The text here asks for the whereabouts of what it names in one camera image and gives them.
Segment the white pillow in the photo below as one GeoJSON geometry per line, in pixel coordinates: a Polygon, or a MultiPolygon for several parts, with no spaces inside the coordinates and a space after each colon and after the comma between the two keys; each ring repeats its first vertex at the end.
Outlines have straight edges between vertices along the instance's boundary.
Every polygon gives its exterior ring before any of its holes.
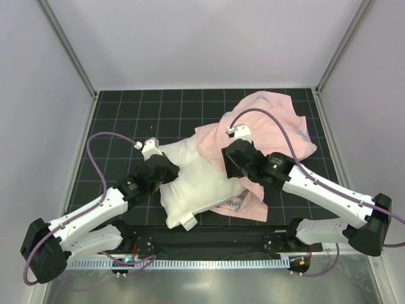
{"type": "Polygon", "coordinates": [[[187,214],[210,210],[246,190],[198,153],[194,136],[159,148],[180,168],[178,177],[159,189],[170,229],[181,225],[180,219],[187,214]]]}

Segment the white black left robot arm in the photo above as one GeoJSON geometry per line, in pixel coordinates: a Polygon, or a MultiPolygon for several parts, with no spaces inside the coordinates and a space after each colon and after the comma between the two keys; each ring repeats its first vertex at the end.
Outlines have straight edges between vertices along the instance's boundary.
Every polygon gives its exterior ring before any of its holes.
{"type": "Polygon", "coordinates": [[[66,267],[89,255],[117,250],[125,254],[136,243],[135,232],[117,216],[178,177],[180,169],[166,155],[152,155],[81,208],[45,222],[33,221],[20,250],[23,281],[32,286],[57,278],[66,267]]]}

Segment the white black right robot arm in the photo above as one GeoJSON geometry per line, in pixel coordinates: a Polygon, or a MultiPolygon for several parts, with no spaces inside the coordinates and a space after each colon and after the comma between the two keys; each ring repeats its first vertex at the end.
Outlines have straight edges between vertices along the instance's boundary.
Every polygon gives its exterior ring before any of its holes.
{"type": "Polygon", "coordinates": [[[391,221],[389,196],[356,193],[285,154],[264,155],[246,140],[237,139],[221,152],[229,178],[246,177],[264,188],[300,196],[336,215],[328,220],[292,220],[285,235],[290,250],[315,243],[340,243],[368,256],[380,256],[391,221]]]}

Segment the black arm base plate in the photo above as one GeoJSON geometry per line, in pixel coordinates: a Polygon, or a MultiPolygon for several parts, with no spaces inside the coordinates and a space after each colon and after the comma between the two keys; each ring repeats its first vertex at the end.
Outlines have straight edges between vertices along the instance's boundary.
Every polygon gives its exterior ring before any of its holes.
{"type": "Polygon", "coordinates": [[[181,227],[130,226],[133,240],[110,254],[141,258],[156,255],[158,260],[268,260],[282,254],[308,255],[321,252],[322,245],[305,245],[286,226],[197,226],[189,232],[181,227]]]}

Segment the pink purple printed pillowcase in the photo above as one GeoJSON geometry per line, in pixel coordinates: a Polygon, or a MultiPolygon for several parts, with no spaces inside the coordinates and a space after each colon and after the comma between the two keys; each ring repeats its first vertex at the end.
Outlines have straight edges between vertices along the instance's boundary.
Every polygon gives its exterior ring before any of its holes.
{"type": "MultiPolygon", "coordinates": [[[[218,123],[195,129],[198,153],[217,169],[225,171],[221,149],[232,142],[226,134],[227,128],[238,114],[251,108],[259,108],[272,114],[282,124],[298,160],[304,160],[316,151],[316,145],[309,138],[306,117],[296,115],[292,98],[284,94],[259,91],[242,99],[232,111],[226,112],[218,123]]],[[[246,113],[237,119],[236,124],[249,127],[254,146],[262,154],[280,152],[292,156],[282,131],[264,113],[257,111],[246,113]]],[[[231,195],[211,211],[229,217],[265,222],[268,207],[264,203],[264,188],[245,177],[234,181],[245,187],[243,192],[231,195]]]]}

